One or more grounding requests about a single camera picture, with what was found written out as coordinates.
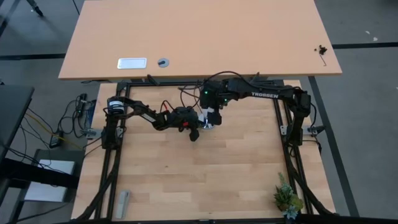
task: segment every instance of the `black metal frame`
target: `black metal frame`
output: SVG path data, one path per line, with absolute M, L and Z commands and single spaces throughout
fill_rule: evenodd
M 274 80 L 278 85 L 283 85 L 283 82 L 281 80 Z M 130 89 L 132 87 L 140 87 L 140 86 L 185 86 L 185 85 L 197 85 L 197 81 L 173 81 L 173 82 L 162 82 L 162 83 L 153 83 L 153 82 L 132 82 L 132 83 L 118 83 L 118 87 L 116 90 L 117 95 L 121 95 L 122 90 L 125 90 L 126 96 L 129 96 L 130 94 Z M 321 105 L 324 107 L 323 102 L 318 102 L 319 100 L 322 100 L 320 96 L 315 96 L 315 99 L 318 103 L 318 105 Z M 280 112 L 280 106 L 279 106 L 279 101 L 274 100 L 274 107 L 275 107 L 275 114 L 276 118 L 278 121 L 278 129 L 280 126 L 284 124 L 282 120 L 282 114 Z M 286 120 L 287 123 L 290 124 L 292 122 L 292 117 L 290 114 L 290 110 L 287 108 L 287 105 L 284 103 L 284 110 L 285 110 L 285 115 L 286 115 Z M 325 110 L 320 110 L 321 118 L 324 119 L 325 117 L 327 118 L 327 114 L 325 114 Z M 340 222 L 342 223 L 367 223 L 367 222 L 372 222 L 372 223 L 392 223 L 396 222 L 397 220 L 383 220 L 383 219 L 370 219 L 370 218 L 359 218 L 355 216 L 354 214 L 351 214 L 352 217 L 340 217 L 335 214 L 331 214 L 329 211 L 327 211 L 323 205 L 317 200 L 316 196 L 310 191 L 310 189 L 307 187 L 306 180 L 305 180 L 305 173 L 303 169 L 303 164 L 301 161 L 300 157 L 300 151 L 298 147 L 293 147 L 294 155 L 295 155 L 295 161 L 296 161 L 296 167 L 297 170 L 294 169 L 294 165 L 291 161 L 290 154 L 289 154 L 289 148 L 288 145 L 285 143 L 285 137 L 282 135 L 280 131 L 280 139 L 282 143 L 282 148 L 284 150 L 284 157 L 285 157 L 285 162 L 287 166 L 287 173 L 288 173 L 288 178 L 289 182 L 294 190 L 294 192 L 297 191 L 296 189 L 296 184 L 298 183 L 301 189 L 303 190 L 304 194 L 304 202 L 305 202 L 305 208 L 307 211 L 307 214 L 299 214 L 298 219 L 296 219 L 297 223 L 336 223 Z M 102 209 L 102 202 L 100 203 L 100 206 L 96 206 L 96 216 L 95 220 L 87 220 L 89 219 L 91 214 L 85 214 L 84 218 L 81 218 L 77 221 L 77 223 L 117 223 L 117 224 L 122 224 L 122 223 L 130 223 L 130 224 L 217 224 L 217 223 L 235 223 L 235 224 L 248 224 L 248 223 L 288 223 L 289 220 L 286 220 L 285 218 L 260 218 L 260 219 L 236 219 L 236 220 L 165 220 L 165 221 L 121 221 L 121 222 L 112 222 L 112 214 L 113 214 L 113 208 L 114 208 L 114 200 L 116 196 L 116 184 L 117 184 L 117 176 L 118 176 L 118 170 L 119 170 L 119 163 L 120 163 L 120 158 L 121 158 L 121 147 L 116 149 L 116 156 L 114 158 L 114 167 L 112 169 L 112 172 L 110 175 L 107 177 L 107 172 L 108 172 L 108 166 L 109 166 L 109 160 L 110 160 L 110 150 L 105 149 L 106 154 L 104 158 L 104 165 L 105 167 L 103 168 L 103 173 L 101 176 L 101 187 L 100 189 L 102 192 L 106 190 L 104 188 L 106 185 L 109 185 L 109 181 L 111 181 L 111 191 L 110 191 L 110 196 L 109 196 L 109 202 L 108 202 L 108 207 L 107 207 L 107 214 L 106 218 L 101 218 L 101 209 Z M 340 169 L 339 175 L 345 175 L 345 170 Z M 102 201 L 102 196 L 96 195 L 96 199 L 98 197 L 101 197 L 100 201 Z M 314 215 L 313 214 L 313 208 L 315 207 L 318 212 L 321 215 Z

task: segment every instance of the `black strip on floor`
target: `black strip on floor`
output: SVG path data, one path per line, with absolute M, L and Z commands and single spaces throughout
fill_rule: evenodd
M 356 207 L 354 195 L 349 186 L 347 173 L 344 169 L 343 161 L 341 160 L 340 152 L 338 150 L 335 134 L 331 128 L 328 114 L 326 113 L 325 105 L 323 104 L 322 96 L 315 77 L 308 77 L 311 84 L 311 89 L 318 105 L 319 115 L 322 119 L 323 125 L 326 127 L 325 132 L 328 137 L 333 162 L 335 163 L 338 178 L 340 179 L 341 188 L 343 189 L 344 198 L 346 199 L 349 214 L 352 217 L 359 217 L 358 208 Z
M 1 23 L 1 26 L 0 26 L 0 37 L 2 36 L 2 33 L 4 32 L 4 30 L 6 29 L 6 27 L 8 25 L 8 21 L 10 20 L 12 14 L 17 9 L 19 1 L 20 0 L 15 0 L 14 3 L 12 3 L 10 11 L 8 11 L 6 17 L 4 18 L 3 22 Z
M 398 47 L 398 42 L 368 43 L 368 44 L 332 44 L 333 49 L 363 49 L 378 47 Z
M 65 58 L 66 54 L 37 54 L 37 55 L 3 55 L 0 60 L 32 60 Z

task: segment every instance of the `wooden board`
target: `wooden board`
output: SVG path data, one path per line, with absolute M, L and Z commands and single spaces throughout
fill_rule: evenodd
M 328 50 L 323 56 L 318 46 Z M 119 58 L 146 69 L 118 70 Z M 170 65 L 160 68 L 157 61 Z M 85 1 L 61 79 L 340 75 L 313 0 Z
M 288 83 L 300 85 L 298 81 Z M 101 85 L 94 128 L 104 126 L 102 108 L 115 89 L 116 84 Z M 181 105 L 176 86 L 134 87 L 131 91 L 131 98 L 153 109 L 158 110 L 163 100 Z M 183 100 L 186 105 L 193 104 L 190 96 Z M 200 130 L 196 142 L 190 142 L 188 131 L 159 132 L 140 117 L 127 120 L 116 195 L 118 198 L 126 189 L 132 193 L 125 220 L 281 217 L 273 194 L 279 185 L 278 172 L 286 176 L 286 168 L 272 100 L 232 101 L 221 114 L 223 124 Z M 300 151 L 308 186 L 327 209 L 334 211 L 317 145 L 304 142 Z M 86 157 L 72 218 L 94 197 L 103 158 L 103 149 Z

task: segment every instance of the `robotic arm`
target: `robotic arm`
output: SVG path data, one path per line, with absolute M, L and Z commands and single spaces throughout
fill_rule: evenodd
M 125 113 L 128 108 L 132 108 L 132 112 Z M 115 149 L 121 145 L 121 138 L 117 134 L 118 123 L 120 120 L 128 119 L 132 116 L 140 116 L 149 121 L 158 131 L 167 128 L 178 128 L 180 132 L 184 129 L 190 129 L 191 141 L 196 141 L 199 137 L 197 128 L 201 126 L 198 115 L 192 107 L 177 107 L 172 112 L 169 110 L 156 113 L 151 110 L 148 105 L 144 105 L 141 101 L 135 101 L 123 96 L 113 96 L 108 99 L 108 107 L 106 108 L 106 126 L 102 132 L 103 148 Z
M 230 100 L 238 101 L 249 96 L 286 102 L 294 114 L 293 123 L 287 127 L 287 142 L 302 145 L 302 125 L 311 111 L 311 96 L 298 87 L 255 85 L 242 78 L 207 80 L 200 90 L 200 106 L 207 110 L 205 117 L 210 124 L 220 125 L 220 109 Z

